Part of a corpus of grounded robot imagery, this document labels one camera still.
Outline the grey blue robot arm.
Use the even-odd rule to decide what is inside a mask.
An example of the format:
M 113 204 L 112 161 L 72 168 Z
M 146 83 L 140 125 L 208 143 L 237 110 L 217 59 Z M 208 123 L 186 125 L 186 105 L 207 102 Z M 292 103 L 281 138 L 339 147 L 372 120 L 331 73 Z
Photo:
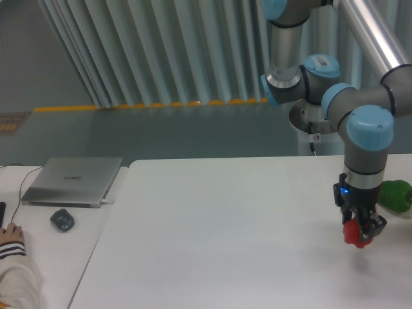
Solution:
M 270 66 L 261 80 L 267 100 L 295 100 L 322 109 L 344 142 L 344 171 L 333 186 L 344 241 L 362 248 L 386 226 L 376 205 L 382 190 L 394 121 L 411 113 L 411 61 L 372 1 L 263 1 L 270 23 Z M 337 82 L 339 65 L 327 55 L 297 56 L 302 27 L 312 10 L 331 6 L 343 17 L 379 85 L 356 89 Z

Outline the person's hand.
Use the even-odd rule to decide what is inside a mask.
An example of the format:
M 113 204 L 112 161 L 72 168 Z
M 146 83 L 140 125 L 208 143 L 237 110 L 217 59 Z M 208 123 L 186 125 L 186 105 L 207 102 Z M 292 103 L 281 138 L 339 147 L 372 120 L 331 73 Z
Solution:
M 22 243 L 24 244 L 24 233 L 22 226 L 16 225 L 14 222 L 11 222 L 7 225 L 6 228 L 1 227 L 1 237 L 0 245 L 7 245 L 11 243 Z

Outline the cream striped sleeve forearm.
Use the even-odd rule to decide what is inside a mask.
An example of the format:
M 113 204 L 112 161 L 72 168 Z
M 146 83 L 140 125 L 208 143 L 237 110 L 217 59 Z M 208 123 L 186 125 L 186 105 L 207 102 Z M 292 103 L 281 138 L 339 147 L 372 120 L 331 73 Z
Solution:
M 40 288 L 24 243 L 1 244 L 1 308 L 40 308 Z

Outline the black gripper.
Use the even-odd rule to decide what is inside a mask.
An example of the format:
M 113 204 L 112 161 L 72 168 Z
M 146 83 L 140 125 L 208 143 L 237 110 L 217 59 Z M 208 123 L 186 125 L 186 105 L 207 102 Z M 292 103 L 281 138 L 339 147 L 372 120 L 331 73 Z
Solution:
M 376 212 L 376 203 L 381 185 L 372 189 L 360 189 L 348 183 L 346 173 L 339 175 L 333 185 L 335 205 L 340 208 L 342 224 L 356 218 L 360 227 L 360 242 L 367 242 L 378 236 L 386 227 L 386 219 Z

